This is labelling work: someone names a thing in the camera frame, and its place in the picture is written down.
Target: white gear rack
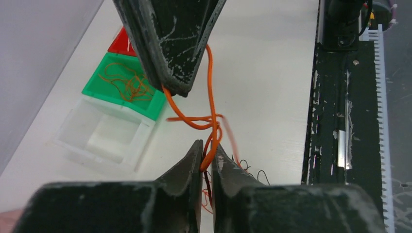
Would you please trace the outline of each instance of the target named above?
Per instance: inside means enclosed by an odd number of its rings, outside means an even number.
[[[386,232],[395,233],[394,204],[392,199],[391,157],[389,150],[388,105],[386,99],[385,56],[383,47],[383,29],[366,29],[360,37],[362,41],[375,43],[376,88],[378,93],[378,122],[380,139],[380,162],[382,171],[383,217]]]

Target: white scratch mark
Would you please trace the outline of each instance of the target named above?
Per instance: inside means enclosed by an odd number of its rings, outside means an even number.
[[[219,171],[222,171],[222,169],[223,169],[223,164],[224,164],[223,156],[218,155],[218,167],[219,167]]]
[[[190,51],[190,50],[193,50],[193,49],[195,49],[195,48],[196,48],[196,46],[192,46],[192,47],[190,47],[190,48],[182,51],[181,53],[179,53],[176,57],[180,57],[180,56],[182,56],[183,53],[186,53],[186,52],[188,52],[188,51]]]
[[[173,34],[174,30],[176,30],[176,22],[177,22],[177,18],[176,18],[176,16],[173,16],[173,23],[174,23],[173,28],[172,28],[172,30],[170,31],[169,34],[167,34],[166,36],[164,36],[163,38],[160,39],[160,42],[165,41],[166,39],[168,39],[168,37],[170,35]]]

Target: red plastic bin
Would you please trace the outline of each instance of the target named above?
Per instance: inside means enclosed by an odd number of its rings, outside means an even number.
[[[113,41],[107,51],[111,53],[137,57],[124,27],[120,30],[119,34],[116,36],[116,39]]]

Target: orange cable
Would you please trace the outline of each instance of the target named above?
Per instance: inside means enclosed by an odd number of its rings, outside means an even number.
[[[212,70],[213,70],[213,57],[212,57],[212,51],[209,47],[209,45],[206,45],[206,51],[207,51],[207,55],[209,58],[209,63],[208,63],[208,67],[207,67],[207,92],[208,92],[208,97],[209,97],[209,105],[210,105],[210,111],[211,111],[211,115],[210,116],[203,116],[203,117],[187,117],[185,116],[177,107],[176,103],[173,101],[172,99],[172,95],[170,93],[169,90],[167,90],[164,86],[162,86],[163,88],[163,92],[165,93],[166,99],[168,100],[171,108],[174,110],[174,112],[177,114],[178,117],[170,117],[167,120],[168,121],[183,121],[186,124],[188,124],[189,126],[191,126],[194,129],[197,130],[206,130],[206,129],[210,129],[212,128],[212,133],[210,134],[209,138],[207,139],[206,143],[205,143],[205,148],[203,151],[203,161],[202,164],[200,165],[200,171],[204,173],[204,178],[206,180],[206,186],[207,186],[207,192],[209,195],[209,202],[210,204],[212,204],[212,196],[211,196],[211,189],[210,189],[210,183],[207,177],[207,168],[209,167],[210,163],[212,162],[213,158],[216,155],[216,150],[217,147],[220,143],[220,141],[222,140],[222,136],[223,136],[223,132],[221,129],[221,124],[217,121],[217,117],[220,117],[222,119],[223,122],[223,126],[225,127],[228,136],[229,136],[229,140],[230,143],[232,145],[232,149],[233,149],[233,155],[235,158],[235,162],[236,164],[240,166],[240,162],[239,162],[239,153],[238,153],[238,149],[236,146],[236,142],[235,142],[235,138],[233,135],[233,132],[230,129],[229,123],[227,121],[227,119],[221,115],[221,114],[216,114],[216,110],[215,110],[215,103],[214,103],[214,99],[213,99],[213,91],[212,91]],[[196,124],[195,121],[204,121],[207,124],[204,125],[199,125]],[[211,148],[210,151],[207,152],[207,149],[209,147],[209,144],[211,142]]]

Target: gray wall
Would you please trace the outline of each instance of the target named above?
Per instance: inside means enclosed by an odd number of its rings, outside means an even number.
[[[103,0],[0,0],[0,174]]]

